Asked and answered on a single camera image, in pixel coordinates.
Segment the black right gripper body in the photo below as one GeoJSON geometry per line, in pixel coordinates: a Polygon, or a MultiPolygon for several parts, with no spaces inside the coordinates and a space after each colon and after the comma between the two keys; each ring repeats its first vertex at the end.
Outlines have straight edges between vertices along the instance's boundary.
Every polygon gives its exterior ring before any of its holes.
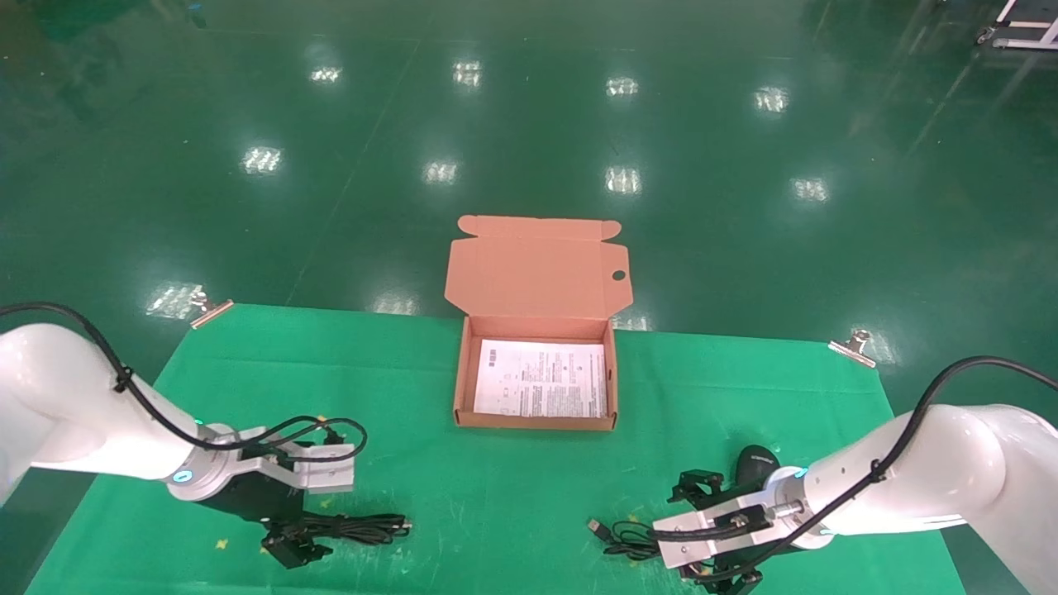
{"type": "MultiPolygon", "coordinates": [[[[786,562],[803,562],[808,558],[809,554],[819,553],[821,549],[825,549],[831,545],[831,537],[821,537],[821,541],[815,542],[815,546],[811,549],[805,549],[805,547],[800,547],[798,545],[786,546],[785,549],[778,551],[774,556],[769,557],[767,560],[758,564],[753,567],[753,571],[764,574],[768,569],[774,567],[777,564],[782,565],[786,562]]],[[[768,549],[773,549],[779,543],[779,540],[772,542],[763,543],[763,545],[752,545],[747,547],[747,549],[733,549],[729,551],[727,554],[727,569],[737,569],[745,564],[750,564],[758,557],[766,554],[768,549]]]]}

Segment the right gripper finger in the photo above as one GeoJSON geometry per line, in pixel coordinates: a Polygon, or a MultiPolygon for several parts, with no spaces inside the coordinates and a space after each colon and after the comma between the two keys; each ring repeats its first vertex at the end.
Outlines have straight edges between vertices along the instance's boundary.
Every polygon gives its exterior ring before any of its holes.
{"type": "Polygon", "coordinates": [[[707,593],[752,593],[763,581],[763,574],[751,571],[734,578],[716,579],[709,566],[685,566],[683,579],[703,587],[707,593]]]}
{"type": "Polygon", "coordinates": [[[724,488],[725,475],[703,469],[680,472],[671,489],[668,503],[685,502],[692,507],[712,507],[731,500],[731,491],[724,488]]]}

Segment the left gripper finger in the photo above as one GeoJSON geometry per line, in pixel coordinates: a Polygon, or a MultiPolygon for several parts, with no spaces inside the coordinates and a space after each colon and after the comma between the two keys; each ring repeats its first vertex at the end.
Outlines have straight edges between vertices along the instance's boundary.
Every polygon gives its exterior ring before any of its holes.
{"type": "Polygon", "coordinates": [[[317,540],[327,535],[327,528],[317,520],[297,519],[284,522],[281,535],[299,549],[317,549],[317,540]]]}
{"type": "Polygon", "coordinates": [[[285,569],[303,567],[320,559],[320,546],[313,540],[290,535],[269,535],[262,539],[267,551],[285,569]]]}

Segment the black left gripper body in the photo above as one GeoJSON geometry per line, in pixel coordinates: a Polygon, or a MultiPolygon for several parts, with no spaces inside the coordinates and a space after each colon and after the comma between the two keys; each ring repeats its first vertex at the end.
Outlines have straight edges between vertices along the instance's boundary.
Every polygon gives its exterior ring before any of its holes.
{"type": "Polygon", "coordinates": [[[299,522],[307,513],[305,490],[264,474],[229,477],[226,485],[198,504],[267,526],[299,522]]]}

